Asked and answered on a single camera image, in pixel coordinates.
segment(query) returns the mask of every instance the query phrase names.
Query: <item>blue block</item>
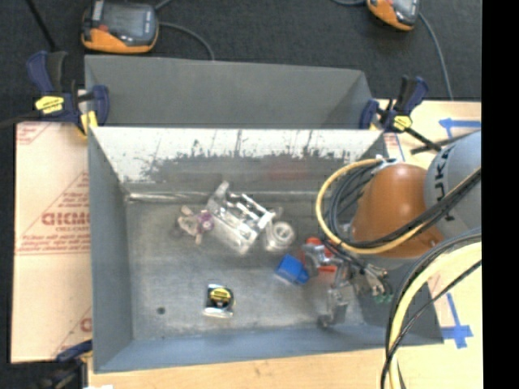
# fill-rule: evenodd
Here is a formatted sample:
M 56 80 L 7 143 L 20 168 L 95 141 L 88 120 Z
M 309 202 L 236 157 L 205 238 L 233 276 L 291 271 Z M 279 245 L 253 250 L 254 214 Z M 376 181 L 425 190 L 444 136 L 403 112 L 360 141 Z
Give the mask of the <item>blue block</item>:
M 304 284 L 310 278 L 302 262 L 289 254 L 277 266 L 276 274 L 295 284 Z

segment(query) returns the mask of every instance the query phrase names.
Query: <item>power cable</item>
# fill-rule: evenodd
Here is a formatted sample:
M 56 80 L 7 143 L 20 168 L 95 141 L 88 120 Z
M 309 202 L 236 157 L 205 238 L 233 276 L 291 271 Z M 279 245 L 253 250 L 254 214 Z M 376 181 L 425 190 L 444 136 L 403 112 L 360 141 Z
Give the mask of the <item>power cable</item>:
M 163 7 L 165 7 L 168 4 L 170 4 L 172 1 L 173 0 L 162 0 L 159 3 L 157 3 L 154 6 L 154 8 L 155 8 L 156 11 L 159 11 Z M 195 33 L 195 32 L 193 32 L 192 30 L 190 30 L 188 28 L 180 26 L 179 24 L 173 24 L 171 22 L 159 21 L 159 26 L 162 26 L 163 28 L 172 28 L 172 29 L 178 30 L 178 31 L 180 31 L 182 33 L 185 33 L 185 34 L 193 37 L 194 39 L 196 39 L 199 43 L 201 43 L 205 47 L 205 49 L 208 51 L 209 58 L 212 61 L 214 61 L 216 59 L 216 57 L 214 55 L 214 52 L 212 51 L 211 46 L 209 45 L 209 43 L 202 36 L 200 36 L 198 33 Z
M 339 4 L 341 6 L 347 6 L 347 7 L 359 7 L 359 6 L 364 6 L 366 4 L 366 0 L 331 0 L 331 1 L 335 2 L 336 4 Z M 450 79 L 448 77 L 448 71 L 447 71 L 447 67 L 445 66 L 444 55 L 442 54 L 440 43 L 438 42 L 438 39 L 436 37 L 434 30 L 432 29 L 432 26 L 429 24 L 428 20 L 426 19 L 426 17 L 423 15 L 422 12 L 418 13 L 418 17 L 422 20 L 422 23 L 424 24 L 424 26 L 427 30 L 427 33 L 429 33 L 429 36 L 431 37 L 431 39 L 433 41 L 436 54 L 438 55 L 438 58 L 440 60 L 440 68 L 441 68 L 442 76 L 444 78 L 445 88 L 447 90 L 447 96 L 448 96 L 449 100 L 453 100 L 454 99 L 453 91 L 451 89 Z

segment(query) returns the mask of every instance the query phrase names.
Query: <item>red object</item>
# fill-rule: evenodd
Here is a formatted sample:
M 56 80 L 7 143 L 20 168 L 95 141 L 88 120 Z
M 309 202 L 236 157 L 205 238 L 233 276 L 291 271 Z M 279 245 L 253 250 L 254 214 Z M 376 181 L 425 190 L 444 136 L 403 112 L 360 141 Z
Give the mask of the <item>red object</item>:
M 318 237 L 309 237 L 306 240 L 306 244 L 307 245 L 323 245 L 323 242 Z M 333 256 L 333 254 L 327 248 L 324 248 L 324 255 L 326 256 L 326 258 L 331 258 Z M 304 263 L 304 258 L 305 258 L 305 255 L 303 253 L 303 255 L 302 255 L 303 263 Z M 317 269 L 321 272 L 335 272 L 337 270 L 337 267 L 335 265 L 325 265 L 325 266 L 319 267 Z

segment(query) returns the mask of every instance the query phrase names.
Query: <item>clamp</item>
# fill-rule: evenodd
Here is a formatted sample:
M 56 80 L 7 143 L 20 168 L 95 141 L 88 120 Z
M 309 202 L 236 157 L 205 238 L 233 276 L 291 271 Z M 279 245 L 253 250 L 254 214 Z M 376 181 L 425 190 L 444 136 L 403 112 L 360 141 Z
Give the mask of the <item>clamp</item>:
M 108 118 L 108 88 L 94 85 L 90 92 L 78 96 L 73 82 L 71 92 L 64 92 L 61 75 L 66 55 L 62 51 L 47 53 L 42 50 L 27 60 L 28 76 L 41 93 L 35 103 L 36 113 L 42 121 L 72 122 L 86 134 L 89 125 L 103 125 Z M 79 109 L 79 104 L 85 101 L 89 101 L 87 113 Z
M 370 99 L 367 102 L 361 115 L 361 128 L 369 128 L 369 123 L 377 113 L 379 114 L 379 122 L 382 130 L 395 133 L 406 132 L 415 137 L 418 141 L 424 143 L 430 149 L 439 152 L 441 150 L 439 144 L 430 141 L 411 128 L 413 125 L 413 120 L 410 116 L 411 112 L 422 103 L 428 91 L 429 87 L 419 76 L 414 79 L 409 79 L 406 75 L 402 76 L 400 93 L 394 103 L 393 100 L 389 100 L 388 106 L 385 109 L 381 109 L 377 100 Z

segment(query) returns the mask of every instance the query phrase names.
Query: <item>black carpet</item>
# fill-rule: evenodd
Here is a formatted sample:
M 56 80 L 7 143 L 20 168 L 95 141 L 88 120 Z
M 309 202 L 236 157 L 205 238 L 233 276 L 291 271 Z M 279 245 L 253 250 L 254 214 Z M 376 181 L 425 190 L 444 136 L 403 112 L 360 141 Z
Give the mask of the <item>black carpet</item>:
M 33 0 L 59 49 L 68 52 L 62 81 L 84 80 L 85 49 L 79 43 L 80 19 L 92 0 Z M 160 0 L 130 0 L 156 4 Z M 481 100 L 483 0 L 422 0 L 444 56 L 455 100 Z M 448 92 L 438 53 L 426 25 L 398 32 L 366 7 L 345 7 L 331 0 L 173 0 L 161 20 L 203 37 L 222 61 L 333 66 L 365 72 L 373 96 L 395 97 L 403 75 L 419 75 L 428 99 L 446 100 Z M 0 0 L 0 120 L 32 110 L 35 88 L 25 62 L 49 50 L 25 0 Z M 207 59 L 195 38 L 163 30 L 145 56 Z M 55 365 L 9 365 L 14 211 L 13 130 L 0 134 L 0 389 L 23 388 Z

